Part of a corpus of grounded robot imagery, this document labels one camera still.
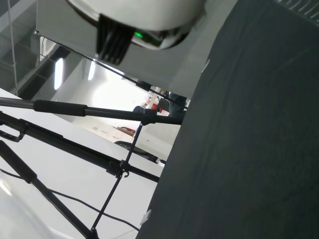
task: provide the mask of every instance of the black fabric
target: black fabric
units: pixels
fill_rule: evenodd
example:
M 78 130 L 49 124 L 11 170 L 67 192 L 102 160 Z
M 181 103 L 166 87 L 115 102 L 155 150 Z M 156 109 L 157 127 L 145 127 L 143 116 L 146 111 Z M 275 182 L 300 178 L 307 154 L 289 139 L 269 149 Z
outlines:
M 239 0 L 138 239 L 319 238 L 319 28 Z

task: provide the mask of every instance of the tripod clamp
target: tripod clamp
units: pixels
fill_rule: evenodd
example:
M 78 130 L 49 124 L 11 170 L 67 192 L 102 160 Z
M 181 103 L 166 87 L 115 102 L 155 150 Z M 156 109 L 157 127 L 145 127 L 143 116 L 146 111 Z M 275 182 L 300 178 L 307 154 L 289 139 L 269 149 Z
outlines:
M 110 162 L 109 168 L 106 171 L 109 174 L 115 176 L 116 178 L 121 178 L 123 173 L 127 173 L 127 175 L 124 176 L 125 178 L 127 178 L 130 174 L 127 166 L 130 166 L 130 165 L 124 160 L 121 160 L 120 164 L 115 162 Z

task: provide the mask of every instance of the fluorescent light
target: fluorescent light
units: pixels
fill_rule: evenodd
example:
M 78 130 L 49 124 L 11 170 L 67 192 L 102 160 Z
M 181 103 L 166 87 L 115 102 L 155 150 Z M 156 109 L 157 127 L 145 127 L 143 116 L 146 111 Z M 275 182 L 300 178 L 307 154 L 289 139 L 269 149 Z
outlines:
M 54 73 L 54 89 L 57 90 L 62 85 L 63 77 L 63 59 L 60 58 L 55 62 L 55 73 Z
M 93 79 L 95 72 L 95 62 L 91 61 L 90 72 L 89 72 L 89 81 Z
M 2 180 L 0 180 L 0 188 L 2 188 L 2 190 L 4 190 L 9 196 L 12 196 L 9 188 L 7 187 L 6 183 L 3 182 Z

